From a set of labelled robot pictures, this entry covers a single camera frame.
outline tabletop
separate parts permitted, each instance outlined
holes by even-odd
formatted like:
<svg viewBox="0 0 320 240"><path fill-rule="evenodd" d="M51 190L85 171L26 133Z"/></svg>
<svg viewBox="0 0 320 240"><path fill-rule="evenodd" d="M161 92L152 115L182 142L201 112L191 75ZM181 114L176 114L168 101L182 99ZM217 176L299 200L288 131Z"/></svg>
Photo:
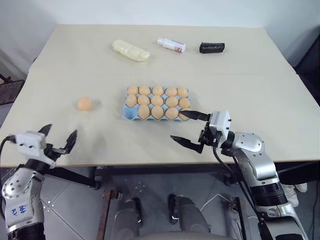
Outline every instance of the tabletop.
<svg viewBox="0 0 320 240"><path fill-rule="evenodd" d="M185 52L157 45L158 37L186 44ZM136 62L114 52L118 39L150 58ZM201 42L225 43L225 50L201 54ZM29 69L0 139L53 124L47 142L55 147L78 130L74 149L58 159L59 166L217 163L210 147L198 154L170 138L196 143L203 121L123 119L132 84L186 87L192 110L228 109L230 129L261 136L274 161L320 158L320 108L263 28L58 25ZM76 108L85 96L94 100L92 111ZM2 167L25 162L16 146L5 145Z"/></svg>

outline table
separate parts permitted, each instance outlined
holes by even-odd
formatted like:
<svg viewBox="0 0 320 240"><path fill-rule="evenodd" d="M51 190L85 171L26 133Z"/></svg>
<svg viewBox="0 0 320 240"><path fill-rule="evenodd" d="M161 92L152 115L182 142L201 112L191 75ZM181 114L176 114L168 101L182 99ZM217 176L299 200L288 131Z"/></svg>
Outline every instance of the table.
<svg viewBox="0 0 320 240"><path fill-rule="evenodd" d="M157 45L158 37L185 43L185 53ZM114 52L117 39L151 57L141 63ZM201 54L201 42L225 43L226 48ZM73 151L58 166L217 163L209 147L198 154L170 138L196 142L204 122L123 119L131 84L183 86L189 89L193 110L228 109L231 130L260 135L274 161L320 158L320 108L263 28L58 25L31 66L0 139L51 123L47 142L55 147L64 146L78 130ZM93 111L75 108L83 96L95 100ZM2 167L25 161L14 145L5 145Z"/></svg>

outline white shoe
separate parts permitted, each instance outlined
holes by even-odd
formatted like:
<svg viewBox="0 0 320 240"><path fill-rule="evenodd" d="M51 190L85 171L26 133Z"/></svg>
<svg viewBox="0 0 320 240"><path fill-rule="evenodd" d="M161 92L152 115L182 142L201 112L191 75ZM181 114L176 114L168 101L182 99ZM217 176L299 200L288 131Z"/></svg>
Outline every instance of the white shoe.
<svg viewBox="0 0 320 240"><path fill-rule="evenodd" d="M299 205L299 200L295 192L295 186L281 184L286 199L292 204L292 206L297 207Z"/></svg>
<svg viewBox="0 0 320 240"><path fill-rule="evenodd" d="M305 193L308 190L308 184L306 182L294 186L301 193Z"/></svg>

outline black wrapped object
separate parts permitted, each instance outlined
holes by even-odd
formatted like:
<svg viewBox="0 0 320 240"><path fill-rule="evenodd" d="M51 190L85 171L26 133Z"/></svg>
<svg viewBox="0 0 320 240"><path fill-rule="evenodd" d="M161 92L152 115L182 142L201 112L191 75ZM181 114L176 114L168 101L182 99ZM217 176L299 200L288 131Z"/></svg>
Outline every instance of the black wrapped object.
<svg viewBox="0 0 320 240"><path fill-rule="evenodd" d="M225 49L224 43L202 42L200 45L199 51L202 54L214 54L214 53L222 53L224 49Z"/></svg>

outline egg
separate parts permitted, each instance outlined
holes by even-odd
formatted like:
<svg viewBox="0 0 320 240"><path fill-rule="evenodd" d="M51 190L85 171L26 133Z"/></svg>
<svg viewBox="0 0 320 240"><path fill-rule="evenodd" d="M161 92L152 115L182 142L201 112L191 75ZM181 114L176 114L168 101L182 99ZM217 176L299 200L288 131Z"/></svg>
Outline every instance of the egg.
<svg viewBox="0 0 320 240"><path fill-rule="evenodd" d="M168 97L174 97L177 95L177 89L175 87L168 87L165 91Z"/></svg>
<svg viewBox="0 0 320 240"><path fill-rule="evenodd" d="M152 93L153 93L153 95L161 96L162 94L164 94L164 89L162 88L161 85L156 85L152 89Z"/></svg>
<svg viewBox="0 0 320 240"><path fill-rule="evenodd" d="M178 99L175 96L168 97L165 100L165 105L167 105L169 108L173 108L178 105Z"/></svg>
<svg viewBox="0 0 320 240"><path fill-rule="evenodd" d="M138 97L138 104L139 105L149 105L150 104L150 99L145 95L140 95Z"/></svg>
<svg viewBox="0 0 320 240"><path fill-rule="evenodd" d="M164 109L161 106L154 106L151 109L151 115L159 120L160 118L162 118L164 116Z"/></svg>
<svg viewBox="0 0 320 240"><path fill-rule="evenodd" d="M173 120L176 117L178 117L178 110L175 107L170 107L168 108L167 111L165 111L165 116L169 119L169 120Z"/></svg>
<svg viewBox="0 0 320 240"><path fill-rule="evenodd" d="M139 108L138 108L138 116L141 118L141 119L146 119L147 117L150 116L150 109L147 105L141 105Z"/></svg>
<svg viewBox="0 0 320 240"><path fill-rule="evenodd" d="M182 108L182 109L187 109L190 107L190 101L188 98L181 98L179 100L179 106Z"/></svg>
<svg viewBox="0 0 320 240"><path fill-rule="evenodd" d="M188 111L188 110L190 110L190 108L181 109L180 112L181 112L181 111L186 111L186 110ZM189 120L189 118L188 118L187 116L181 114L180 112L179 112L179 115L178 115L178 116L179 116L183 121Z"/></svg>
<svg viewBox="0 0 320 240"><path fill-rule="evenodd" d="M128 87L128 95L137 95L138 92L138 87L136 85L131 85Z"/></svg>
<svg viewBox="0 0 320 240"><path fill-rule="evenodd" d="M178 95L180 98L186 98L186 97L188 97L188 90L185 87L179 87L178 88Z"/></svg>
<svg viewBox="0 0 320 240"><path fill-rule="evenodd" d="M80 111L89 111L92 108L92 100L89 97L82 97L76 105Z"/></svg>
<svg viewBox="0 0 320 240"><path fill-rule="evenodd" d="M135 95L128 95L125 99L125 105L129 108L132 108L134 105L137 104L137 97Z"/></svg>
<svg viewBox="0 0 320 240"><path fill-rule="evenodd" d="M157 96L157 95L154 95L152 98L151 98L151 103L155 106L161 106L164 104L164 100L162 97L160 96Z"/></svg>
<svg viewBox="0 0 320 240"><path fill-rule="evenodd" d="M150 88L148 86L141 86L141 87L139 87L139 93L141 95L148 96L151 93L151 91L150 91Z"/></svg>

